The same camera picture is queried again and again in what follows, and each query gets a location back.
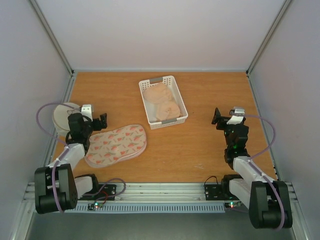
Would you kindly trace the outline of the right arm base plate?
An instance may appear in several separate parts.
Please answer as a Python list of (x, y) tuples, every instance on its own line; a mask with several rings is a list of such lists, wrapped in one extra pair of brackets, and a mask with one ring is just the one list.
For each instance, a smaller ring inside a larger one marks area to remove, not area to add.
[(208, 177), (204, 184), (206, 201), (238, 201), (239, 199), (230, 192), (229, 183), (231, 180), (241, 179), (238, 174), (224, 175), (220, 182), (214, 175)]

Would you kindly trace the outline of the pink bra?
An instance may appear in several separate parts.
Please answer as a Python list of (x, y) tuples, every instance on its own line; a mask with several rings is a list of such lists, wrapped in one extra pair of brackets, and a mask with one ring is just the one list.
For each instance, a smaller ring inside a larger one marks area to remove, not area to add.
[(172, 91), (163, 82), (148, 87), (142, 95), (145, 100), (155, 105), (155, 117), (158, 121), (171, 120), (181, 116), (180, 108)]

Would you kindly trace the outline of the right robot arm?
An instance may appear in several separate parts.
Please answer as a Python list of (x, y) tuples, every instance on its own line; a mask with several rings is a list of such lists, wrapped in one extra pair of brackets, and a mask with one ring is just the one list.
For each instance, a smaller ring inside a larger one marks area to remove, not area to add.
[(293, 225), (289, 189), (284, 181), (264, 173), (246, 149), (249, 127), (248, 115), (234, 107), (229, 116), (214, 110), (212, 124), (223, 131), (226, 148), (224, 160), (235, 174), (225, 175), (220, 191), (225, 198), (238, 198), (248, 209), (251, 224), (256, 229), (289, 229)]

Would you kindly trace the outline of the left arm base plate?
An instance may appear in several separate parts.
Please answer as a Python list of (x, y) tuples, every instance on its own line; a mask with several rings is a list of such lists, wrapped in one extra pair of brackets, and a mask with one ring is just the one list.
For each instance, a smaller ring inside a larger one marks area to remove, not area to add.
[(98, 198), (106, 199), (108, 195), (108, 201), (113, 201), (115, 195), (117, 193), (117, 186), (115, 184), (107, 184), (103, 187), (103, 189), (98, 193), (98, 190), (103, 186), (103, 184), (99, 184), (98, 187), (94, 187), (91, 191), (85, 193), (79, 200), (81, 201), (94, 201)]

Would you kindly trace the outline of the floral mesh laundry bag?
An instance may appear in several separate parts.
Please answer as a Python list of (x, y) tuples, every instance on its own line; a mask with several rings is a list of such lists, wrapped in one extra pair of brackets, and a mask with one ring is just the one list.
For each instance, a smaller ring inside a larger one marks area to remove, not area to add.
[(141, 155), (147, 148), (147, 135), (142, 125), (131, 124), (94, 134), (89, 143), (84, 160), (92, 168), (105, 168)]

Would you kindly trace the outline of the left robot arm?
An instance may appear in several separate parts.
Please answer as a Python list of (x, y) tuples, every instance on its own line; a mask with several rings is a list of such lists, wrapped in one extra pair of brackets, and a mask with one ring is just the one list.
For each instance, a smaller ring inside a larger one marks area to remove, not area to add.
[(88, 153), (92, 133), (107, 128), (107, 114), (90, 119), (78, 112), (69, 115), (67, 120), (69, 132), (65, 136), (66, 146), (62, 153), (34, 173), (35, 209), (38, 214), (63, 213), (74, 209), (82, 196), (96, 199), (101, 193), (95, 174), (74, 177), (73, 170)]

